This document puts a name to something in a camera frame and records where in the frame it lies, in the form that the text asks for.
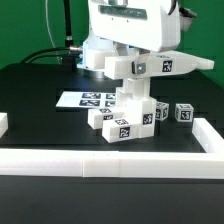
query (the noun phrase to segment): white cube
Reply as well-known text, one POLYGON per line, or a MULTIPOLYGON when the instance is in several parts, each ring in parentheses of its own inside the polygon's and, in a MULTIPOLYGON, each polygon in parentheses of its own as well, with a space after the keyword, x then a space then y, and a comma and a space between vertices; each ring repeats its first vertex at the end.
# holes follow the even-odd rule
POLYGON ((142 100, 133 100, 128 98, 127 101, 127 109, 128 109, 128 116, 136 117, 138 114, 149 114, 155 113, 156 111, 156 100, 152 97, 148 99, 142 100))
POLYGON ((8 117, 6 113, 0 113, 0 138, 8 130, 8 117))
POLYGON ((121 118, 124 112, 116 107, 103 108, 103 109, 89 109, 88 110, 88 124, 93 129, 100 129, 103 127, 105 120, 112 120, 121 118))
POLYGON ((142 123, 139 125, 139 138, 154 136, 155 113, 143 114, 142 123))
POLYGON ((192 122, 194 108, 191 104, 176 104, 175 118, 178 122, 192 122))
POLYGON ((139 124, 130 118, 107 120, 103 122, 103 137, 109 142, 138 138, 139 124))
POLYGON ((169 104, 163 102, 157 102, 156 104, 156 120, 163 121, 168 117, 169 104))

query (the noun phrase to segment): black tabletop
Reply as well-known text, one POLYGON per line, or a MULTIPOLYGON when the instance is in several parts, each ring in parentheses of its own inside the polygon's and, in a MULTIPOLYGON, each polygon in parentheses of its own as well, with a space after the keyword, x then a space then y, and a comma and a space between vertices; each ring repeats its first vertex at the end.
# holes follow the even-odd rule
MULTIPOLYGON (((13 64, 0 71, 0 112, 9 129, 2 148, 204 153, 192 123, 174 118, 176 103, 190 103, 224 136, 224 91, 201 72, 152 78, 151 96, 169 103, 169 118, 155 136, 109 144, 87 124, 87 109, 56 108, 63 91, 115 92, 121 81, 97 80, 57 65, 13 64)), ((0 223, 224 222, 220 180, 0 176, 0 223)))

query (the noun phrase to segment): green backdrop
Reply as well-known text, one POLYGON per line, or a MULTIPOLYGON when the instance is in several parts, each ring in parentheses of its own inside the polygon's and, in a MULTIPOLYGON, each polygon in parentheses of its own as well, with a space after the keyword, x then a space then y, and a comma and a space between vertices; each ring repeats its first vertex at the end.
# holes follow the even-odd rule
MULTIPOLYGON (((73 38, 76 44, 82 44, 88 35, 87 0, 70 0, 70 3, 73 38)), ((198 18, 188 32, 182 32, 178 50, 215 60, 214 70, 203 73, 224 88, 224 1, 180 0, 180 3, 197 12, 198 18)), ((63 0, 49 0, 49 21, 56 46, 64 46, 63 13, 63 0)), ((1 0, 0 68, 51 47, 45 0, 1 0)), ((49 59, 47 62, 56 63, 56 60, 49 59)))

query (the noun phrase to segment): black and white pattern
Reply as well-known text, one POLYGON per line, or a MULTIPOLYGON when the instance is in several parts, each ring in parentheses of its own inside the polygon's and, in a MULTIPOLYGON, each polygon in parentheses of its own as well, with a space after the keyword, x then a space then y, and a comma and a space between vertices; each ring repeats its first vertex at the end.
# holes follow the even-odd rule
POLYGON ((100 99, 101 94, 100 93, 83 93, 82 98, 84 98, 84 99, 100 99))
POLYGON ((113 115, 106 115, 106 116, 103 116, 103 120, 112 120, 113 119, 113 115))
POLYGON ((85 106, 85 107, 98 107, 100 105, 100 100, 80 100, 79 106, 85 106))
POLYGON ((106 94, 106 99, 107 100, 115 100, 116 99, 116 94, 115 93, 107 93, 106 94))
POLYGON ((172 71, 172 61, 164 61, 163 62, 163 72, 171 72, 172 71))
POLYGON ((176 109, 176 114, 175 114, 175 116, 176 116, 177 119, 178 119, 178 115, 179 115, 179 109, 177 108, 176 109))
POLYGON ((130 136, 130 127, 120 129, 120 138, 128 138, 130 136))
POLYGON ((128 124, 128 122, 127 122, 125 119, 115 120, 115 122, 116 122, 118 125, 125 125, 125 124, 128 124))
POLYGON ((156 109, 156 118, 160 119, 160 116, 161 116, 161 110, 156 109))
POLYGON ((168 114, 167 114, 167 111, 168 111, 167 108, 165 108, 165 109, 163 110, 163 118, 167 117, 167 115, 168 115, 168 114))
POLYGON ((161 103, 161 102, 157 102, 156 106, 157 107, 164 107, 166 104, 165 103, 161 103))
POLYGON ((111 113, 111 110, 108 108, 100 109, 101 113, 106 114, 106 113, 111 113))
POLYGON ((105 101, 105 107, 114 107, 116 105, 116 101, 110 100, 105 101))
POLYGON ((191 111, 181 111, 180 120, 188 121, 191 118, 191 111))
POLYGON ((153 114, 144 114, 143 115, 143 125, 152 124, 153 114))
POLYGON ((188 104, 181 104, 181 105, 180 105, 180 108, 183 108, 183 109, 190 109, 191 107, 190 107, 190 105, 188 105, 188 104))

